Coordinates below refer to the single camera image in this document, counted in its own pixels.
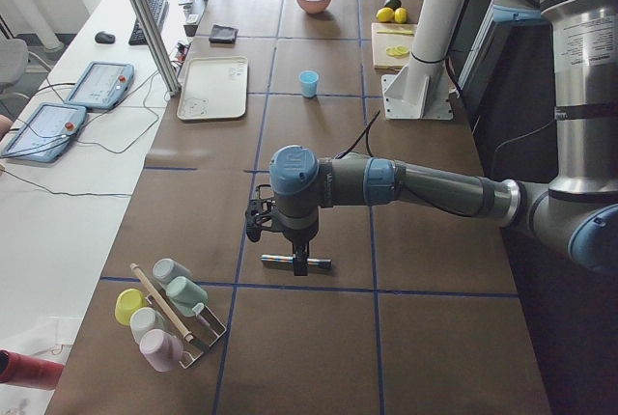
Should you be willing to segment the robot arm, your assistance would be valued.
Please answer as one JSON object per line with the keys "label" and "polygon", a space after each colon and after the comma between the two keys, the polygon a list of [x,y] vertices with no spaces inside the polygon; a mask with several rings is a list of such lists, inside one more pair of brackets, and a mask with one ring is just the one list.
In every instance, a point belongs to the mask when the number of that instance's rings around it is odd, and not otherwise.
{"label": "robot arm", "polygon": [[406,201],[494,219],[574,263],[615,272],[617,0],[493,0],[492,9],[495,21],[551,25],[558,154],[551,182],[494,181],[351,151],[317,158],[288,146],[270,161],[272,196],[247,207],[247,236],[281,233],[303,275],[321,208]]}

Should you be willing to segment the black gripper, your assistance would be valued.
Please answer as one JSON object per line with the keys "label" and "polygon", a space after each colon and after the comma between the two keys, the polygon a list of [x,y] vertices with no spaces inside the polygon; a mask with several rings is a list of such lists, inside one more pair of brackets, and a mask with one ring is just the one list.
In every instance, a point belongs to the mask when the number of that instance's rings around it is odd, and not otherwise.
{"label": "black gripper", "polygon": [[303,229],[285,228],[284,237],[296,246],[293,255],[294,276],[308,274],[309,243],[317,235],[318,225],[311,225]]}

